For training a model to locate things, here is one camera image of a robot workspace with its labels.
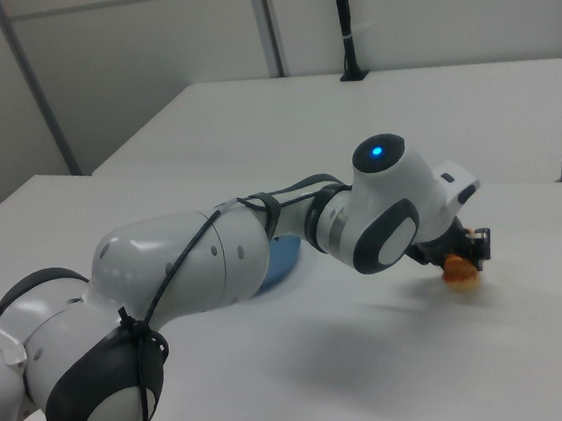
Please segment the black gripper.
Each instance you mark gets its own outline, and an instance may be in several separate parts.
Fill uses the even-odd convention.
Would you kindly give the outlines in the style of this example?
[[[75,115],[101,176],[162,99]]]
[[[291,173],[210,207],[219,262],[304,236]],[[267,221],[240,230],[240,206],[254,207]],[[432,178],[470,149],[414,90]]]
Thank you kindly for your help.
[[[411,244],[405,255],[421,265],[441,268],[445,267],[448,255],[455,255],[469,260],[482,271],[484,262],[491,259],[491,243],[489,228],[466,229],[458,218],[454,218],[444,234],[434,240]]]

